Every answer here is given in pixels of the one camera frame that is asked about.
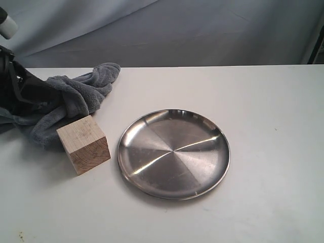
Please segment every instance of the white tabletop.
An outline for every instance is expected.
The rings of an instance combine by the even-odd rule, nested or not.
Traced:
[[[145,195],[118,171],[124,129],[167,108],[214,121],[231,148],[224,181],[194,200]],[[112,159],[81,176],[65,153],[0,135],[1,242],[323,242],[324,65],[123,68],[94,117]]]

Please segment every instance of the microfiber cloth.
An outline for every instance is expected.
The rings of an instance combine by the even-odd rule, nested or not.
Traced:
[[[111,92],[111,84],[119,72],[119,65],[103,63],[76,78],[48,78],[46,82],[62,95],[50,103],[39,105],[28,116],[14,116],[0,107],[0,133],[17,127],[31,142],[44,149],[63,150],[56,130],[98,110]]]

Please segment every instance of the wood grain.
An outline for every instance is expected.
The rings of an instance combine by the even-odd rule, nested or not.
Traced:
[[[110,159],[106,136],[90,115],[57,133],[78,175]]]

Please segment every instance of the gray backdrop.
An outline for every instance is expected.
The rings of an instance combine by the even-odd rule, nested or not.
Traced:
[[[0,45],[26,67],[299,64],[323,0],[10,0]]]

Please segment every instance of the metal plate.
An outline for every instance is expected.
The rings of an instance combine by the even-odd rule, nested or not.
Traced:
[[[161,110],[139,118],[122,135],[117,156],[129,182],[152,196],[175,200],[213,189],[230,161],[219,128],[185,110]]]

